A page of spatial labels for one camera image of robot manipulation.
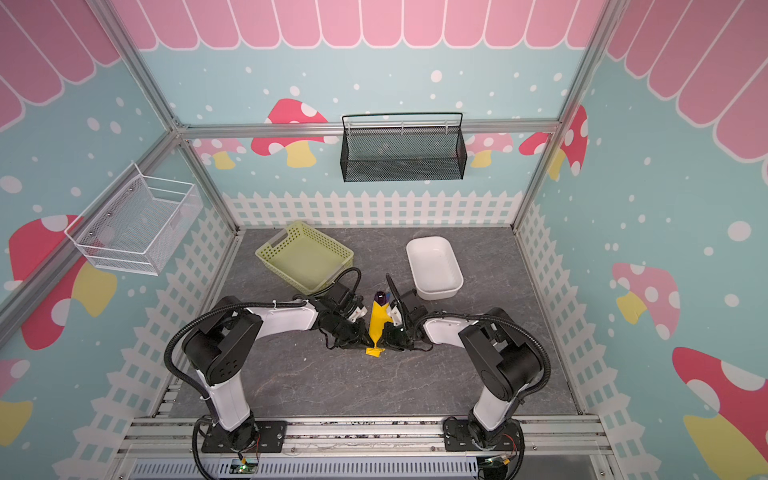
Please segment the yellow paper napkin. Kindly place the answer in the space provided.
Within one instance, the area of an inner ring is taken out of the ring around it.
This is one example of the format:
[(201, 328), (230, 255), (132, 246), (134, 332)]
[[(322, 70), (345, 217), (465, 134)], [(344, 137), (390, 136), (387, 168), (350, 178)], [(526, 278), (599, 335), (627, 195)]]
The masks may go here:
[(366, 354), (372, 357), (379, 358), (384, 351), (383, 347), (379, 346), (379, 343), (383, 336), (384, 327), (387, 323), (391, 323), (392, 319), (387, 313), (387, 307), (379, 304), (377, 301), (373, 302), (371, 319), (369, 324), (369, 335), (374, 342), (373, 347), (366, 349)]

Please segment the dark purple spoon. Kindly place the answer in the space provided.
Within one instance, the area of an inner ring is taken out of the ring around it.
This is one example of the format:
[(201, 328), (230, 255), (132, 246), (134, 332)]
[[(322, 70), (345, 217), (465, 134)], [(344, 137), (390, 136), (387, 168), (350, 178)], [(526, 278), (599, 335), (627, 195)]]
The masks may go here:
[(378, 303), (379, 305), (386, 305), (387, 304), (387, 295), (383, 291), (377, 291), (374, 296), (374, 301)]

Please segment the white plastic bin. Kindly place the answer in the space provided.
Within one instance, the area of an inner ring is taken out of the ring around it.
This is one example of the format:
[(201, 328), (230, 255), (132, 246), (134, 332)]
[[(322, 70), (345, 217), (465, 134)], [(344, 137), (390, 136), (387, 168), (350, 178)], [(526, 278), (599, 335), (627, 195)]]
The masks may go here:
[(412, 239), (406, 246), (417, 295), (426, 301), (454, 297), (464, 278), (450, 242), (441, 236)]

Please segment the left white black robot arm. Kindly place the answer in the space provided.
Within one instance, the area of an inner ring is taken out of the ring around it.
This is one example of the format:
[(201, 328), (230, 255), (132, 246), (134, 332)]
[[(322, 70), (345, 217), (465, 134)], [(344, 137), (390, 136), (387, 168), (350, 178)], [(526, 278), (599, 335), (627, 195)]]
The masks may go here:
[(213, 424), (228, 434), (256, 431), (245, 399), (241, 370), (261, 338), (294, 331), (319, 331), (334, 338), (331, 348), (366, 349), (373, 345), (356, 297), (288, 302), (241, 302), (223, 298), (214, 308), (182, 327), (169, 341), (164, 363), (176, 378), (201, 396)]

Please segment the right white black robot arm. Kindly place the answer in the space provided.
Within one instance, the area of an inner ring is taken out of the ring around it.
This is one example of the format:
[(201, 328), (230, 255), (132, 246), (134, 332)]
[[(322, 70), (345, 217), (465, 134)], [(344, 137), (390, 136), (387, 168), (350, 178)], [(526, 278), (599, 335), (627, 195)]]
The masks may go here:
[(393, 294), (384, 310), (390, 318), (379, 339), (384, 348), (415, 351), (419, 342), (462, 348), (482, 382), (467, 418), (444, 421), (446, 448), (520, 451), (521, 427), (513, 414), (551, 376), (551, 361), (542, 343), (501, 308), (482, 314), (429, 312), (422, 305), (411, 308)]

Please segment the green plastic basket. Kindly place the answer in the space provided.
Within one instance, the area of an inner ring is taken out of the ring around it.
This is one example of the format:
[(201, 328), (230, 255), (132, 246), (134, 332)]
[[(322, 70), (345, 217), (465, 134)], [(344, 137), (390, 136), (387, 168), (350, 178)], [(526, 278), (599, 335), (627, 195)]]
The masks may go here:
[(295, 221), (255, 251), (272, 273), (300, 293), (310, 294), (329, 285), (353, 266), (353, 251), (320, 230)]

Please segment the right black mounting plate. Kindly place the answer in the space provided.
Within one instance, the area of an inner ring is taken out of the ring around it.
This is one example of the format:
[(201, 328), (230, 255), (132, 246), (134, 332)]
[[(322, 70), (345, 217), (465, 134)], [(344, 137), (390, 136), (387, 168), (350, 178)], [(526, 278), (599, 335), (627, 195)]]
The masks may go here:
[(444, 447), (449, 452), (522, 452), (524, 434), (519, 421), (504, 420), (499, 427), (486, 430), (473, 416), (447, 417), (442, 423)]

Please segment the black mounting plate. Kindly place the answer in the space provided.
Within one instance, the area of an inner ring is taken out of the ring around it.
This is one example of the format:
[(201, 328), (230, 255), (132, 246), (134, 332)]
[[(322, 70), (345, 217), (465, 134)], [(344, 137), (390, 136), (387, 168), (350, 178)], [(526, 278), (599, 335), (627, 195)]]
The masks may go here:
[(447, 417), (442, 423), (444, 447), (449, 452), (522, 452), (524, 434), (519, 421), (504, 420), (499, 427), (486, 430), (473, 416)]
[(286, 421), (247, 420), (235, 431), (221, 426), (202, 427), (203, 453), (281, 453), (286, 439)]

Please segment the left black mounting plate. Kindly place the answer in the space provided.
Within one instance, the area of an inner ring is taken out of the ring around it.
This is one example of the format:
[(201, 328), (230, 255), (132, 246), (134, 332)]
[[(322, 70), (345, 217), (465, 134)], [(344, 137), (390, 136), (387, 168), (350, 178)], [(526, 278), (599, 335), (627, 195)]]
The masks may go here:
[(221, 426), (202, 427), (203, 453), (281, 453), (286, 439), (286, 421), (247, 420), (235, 431)]

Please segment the green circuit board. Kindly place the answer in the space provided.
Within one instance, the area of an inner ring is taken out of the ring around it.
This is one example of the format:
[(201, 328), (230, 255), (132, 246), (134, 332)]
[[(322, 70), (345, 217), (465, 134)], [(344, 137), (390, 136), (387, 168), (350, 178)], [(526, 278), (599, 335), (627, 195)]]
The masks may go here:
[(259, 462), (256, 459), (233, 460), (230, 468), (231, 475), (255, 475), (258, 472)]

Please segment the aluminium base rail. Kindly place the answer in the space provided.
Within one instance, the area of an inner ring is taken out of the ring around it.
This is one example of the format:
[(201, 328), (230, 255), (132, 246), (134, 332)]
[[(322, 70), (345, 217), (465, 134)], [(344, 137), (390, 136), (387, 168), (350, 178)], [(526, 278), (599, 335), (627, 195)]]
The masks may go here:
[[(522, 452), (449, 452), (440, 416), (295, 417), (281, 453), (203, 453), (215, 479), (620, 479), (595, 416), (522, 416)], [(256, 459), (255, 475), (231, 475), (233, 460)]]

